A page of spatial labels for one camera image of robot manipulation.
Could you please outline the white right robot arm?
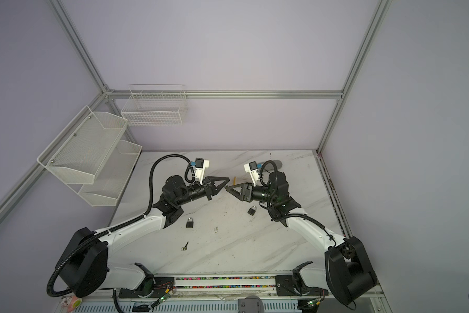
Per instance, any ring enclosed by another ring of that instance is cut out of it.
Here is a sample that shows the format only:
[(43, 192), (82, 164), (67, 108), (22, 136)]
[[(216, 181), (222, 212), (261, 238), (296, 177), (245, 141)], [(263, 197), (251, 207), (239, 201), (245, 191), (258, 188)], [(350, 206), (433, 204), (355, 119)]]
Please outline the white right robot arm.
[(295, 231), (322, 254), (321, 261), (303, 262), (292, 270), (297, 294), (325, 289), (347, 306), (379, 283), (364, 244), (357, 237), (335, 233), (308, 215), (290, 195), (283, 172), (272, 172), (264, 185), (241, 183), (226, 190), (241, 202), (262, 203), (273, 222)]

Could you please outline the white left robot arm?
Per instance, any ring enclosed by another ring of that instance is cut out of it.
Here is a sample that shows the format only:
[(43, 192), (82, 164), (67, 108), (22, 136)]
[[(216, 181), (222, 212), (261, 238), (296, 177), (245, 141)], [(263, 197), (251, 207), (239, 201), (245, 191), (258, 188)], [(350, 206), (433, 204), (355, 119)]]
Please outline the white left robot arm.
[(180, 154), (176, 157), (187, 161), (185, 174), (165, 181), (158, 202), (154, 201), (154, 172), (160, 162), (174, 155), (165, 155), (152, 165), (144, 213), (115, 226), (96, 231), (81, 228), (74, 233), (47, 282), (49, 297), (72, 293), (83, 298), (100, 289), (129, 290), (139, 297), (153, 294), (157, 286), (149, 269), (139, 262), (117, 264), (111, 258), (134, 241), (171, 226), (183, 214), (184, 204), (201, 198), (211, 200), (230, 181), (228, 177), (206, 176), (208, 165), (204, 159), (190, 161)]

